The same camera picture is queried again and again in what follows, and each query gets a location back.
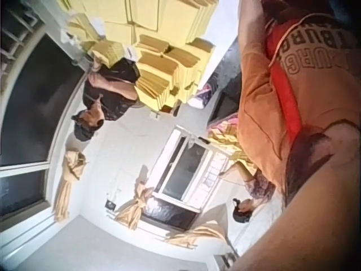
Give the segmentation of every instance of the black shirt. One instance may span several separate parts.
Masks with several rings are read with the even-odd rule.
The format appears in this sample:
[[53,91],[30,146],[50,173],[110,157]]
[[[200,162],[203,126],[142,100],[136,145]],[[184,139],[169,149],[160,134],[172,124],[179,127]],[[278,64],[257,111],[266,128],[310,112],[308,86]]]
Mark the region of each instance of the black shirt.
[[[98,73],[104,76],[108,81],[126,80],[131,83],[135,83],[140,76],[135,62],[126,58],[119,60],[110,69],[105,65],[102,65]],[[90,109],[94,102],[99,98],[100,94],[103,95],[100,102],[106,120],[119,119],[129,107],[137,102],[137,100],[129,100],[119,93],[95,88],[89,83],[89,80],[85,81],[83,103],[87,109]]]

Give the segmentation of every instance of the person in black shirt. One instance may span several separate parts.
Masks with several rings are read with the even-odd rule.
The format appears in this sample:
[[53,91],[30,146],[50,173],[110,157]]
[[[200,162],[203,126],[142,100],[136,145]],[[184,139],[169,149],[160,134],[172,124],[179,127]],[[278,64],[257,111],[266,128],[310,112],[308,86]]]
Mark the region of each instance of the person in black shirt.
[[104,120],[116,121],[129,107],[139,104],[134,87],[138,78],[139,71],[131,60],[122,58],[109,69],[94,59],[83,91],[87,109],[72,116],[75,137],[83,142],[90,140]]

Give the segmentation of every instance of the window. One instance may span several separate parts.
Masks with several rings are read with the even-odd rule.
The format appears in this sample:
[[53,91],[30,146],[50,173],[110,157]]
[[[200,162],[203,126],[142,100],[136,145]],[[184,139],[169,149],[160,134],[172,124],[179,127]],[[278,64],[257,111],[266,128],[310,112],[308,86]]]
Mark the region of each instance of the window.
[[41,37],[32,45],[14,87],[9,94],[2,93],[8,96],[1,101],[6,107],[0,153],[2,230],[8,218],[39,204],[49,206],[45,191],[54,139],[71,95],[84,75],[45,31],[34,31],[33,37],[36,35]]
[[176,127],[147,182],[155,190],[143,216],[178,229],[189,229],[227,162],[225,152]]

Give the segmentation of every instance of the curtain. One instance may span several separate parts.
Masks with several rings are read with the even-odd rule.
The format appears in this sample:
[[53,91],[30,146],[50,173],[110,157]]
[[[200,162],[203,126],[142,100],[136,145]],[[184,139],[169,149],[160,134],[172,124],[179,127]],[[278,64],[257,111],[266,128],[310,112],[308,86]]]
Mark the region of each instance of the curtain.
[[117,214],[115,221],[135,230],[142,215],[142,209],[147,206],[147,201],[152,196],[153,191],[154,188],[146,188],[145,182],[140,182],[135,191],[134,202]]
[[72,184],[79,181],[83,174],[86,159],[79,151],[66,151],[63,162],[63,177],[55,205],[55,221],[62,222],[69,218],[69,200]]
[[218,224],[202,224],[192,230],[176,234],[165,240],[168,244],[193,249],[200,238],[217,238],[227,243],[224,230]]

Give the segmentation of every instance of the orange shirt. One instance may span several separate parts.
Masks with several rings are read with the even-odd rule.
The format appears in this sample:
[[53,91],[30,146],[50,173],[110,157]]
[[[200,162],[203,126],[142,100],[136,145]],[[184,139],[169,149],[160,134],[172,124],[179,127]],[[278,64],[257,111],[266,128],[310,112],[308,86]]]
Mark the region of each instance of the orange shirt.
[[302,123],[326,128],[342,119],[360,127],[361,51],[355,37],[336,24],[301,21],[280,40],[273,60],[259,43],[241,53],[242,94],[238,139],[265,177],[280,188],[289,141],[269,66],[286,72]]

